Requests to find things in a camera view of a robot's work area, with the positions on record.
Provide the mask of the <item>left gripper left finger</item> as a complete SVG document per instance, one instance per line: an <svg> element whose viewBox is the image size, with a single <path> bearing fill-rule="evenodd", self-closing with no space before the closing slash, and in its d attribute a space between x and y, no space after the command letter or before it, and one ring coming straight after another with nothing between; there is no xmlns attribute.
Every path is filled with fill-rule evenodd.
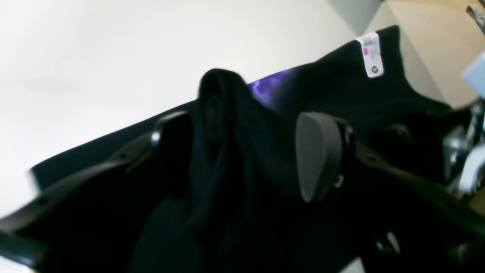
<svg viewBox="0 0 485 273"><path fill-rule="evenodd" d="M26 270L126 270L147 218L188 180L188 111L1 219L1 258Z"/></svg>

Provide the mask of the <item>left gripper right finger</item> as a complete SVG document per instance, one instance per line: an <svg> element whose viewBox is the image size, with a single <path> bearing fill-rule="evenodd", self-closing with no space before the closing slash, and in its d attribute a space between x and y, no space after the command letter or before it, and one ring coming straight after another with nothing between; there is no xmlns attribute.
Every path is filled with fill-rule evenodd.
<svg viewBox="0 0 485 273"><path fill-rule="evenodd" d="M398 169L353 139L345 121L304 112L296 123L296 159L302 199L322 202L344 183L345 204L409 224L437 225L469 235L484 235L484 217L422 177Z"/></svg>

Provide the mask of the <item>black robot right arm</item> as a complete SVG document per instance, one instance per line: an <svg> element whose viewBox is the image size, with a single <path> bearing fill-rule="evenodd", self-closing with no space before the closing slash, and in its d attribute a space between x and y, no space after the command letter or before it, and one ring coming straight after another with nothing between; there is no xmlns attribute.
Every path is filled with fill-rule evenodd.
<svg viewBox="0 0 485 273"><path fill-rule="evenodd" d="M447 192L461 198L484 187L484 52L462 72L463 79L478 93L469 107L467 127L458 126L443 140Z"/></svg>

